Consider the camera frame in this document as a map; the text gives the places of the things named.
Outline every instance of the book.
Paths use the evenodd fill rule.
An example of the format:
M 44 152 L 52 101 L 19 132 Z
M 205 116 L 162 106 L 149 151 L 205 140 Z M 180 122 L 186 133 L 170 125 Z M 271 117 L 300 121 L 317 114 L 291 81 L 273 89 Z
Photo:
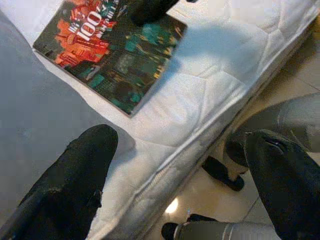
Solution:
M 43 56 L 132 116 L 187 26 L 171 16 L 136 26 L 132 0 L 64 0 L 34 42 Z

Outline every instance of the gray pants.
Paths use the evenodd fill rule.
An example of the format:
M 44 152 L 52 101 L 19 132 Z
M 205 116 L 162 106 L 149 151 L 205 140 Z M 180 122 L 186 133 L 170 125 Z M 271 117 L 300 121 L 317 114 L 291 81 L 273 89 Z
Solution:
M 320 152 L 320 94 L 285 101 L 256 113 L 232 132 L 224 146 L 223 158 L 247 167 L 243 147 L 246 132 L 266 129 L 303 146 L 306 152 Z
M 179 225 L 174 240 L 280 240 L 270 225 L 194 221 Z

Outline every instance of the white mattress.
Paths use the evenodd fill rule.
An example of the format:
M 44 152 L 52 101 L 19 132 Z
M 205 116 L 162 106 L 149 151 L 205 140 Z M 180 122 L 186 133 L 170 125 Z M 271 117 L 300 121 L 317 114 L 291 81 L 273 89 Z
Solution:
M 30 45 L 62 0 L 1 0 Z M 132 239 L 262 84 L 261 76 L 318 14 L 317 0 L 181 0 L 169 14 L 188 31 L 150 99 L 128 118 L 48 61 L 135 148 L 113 159 L 88 239 Z

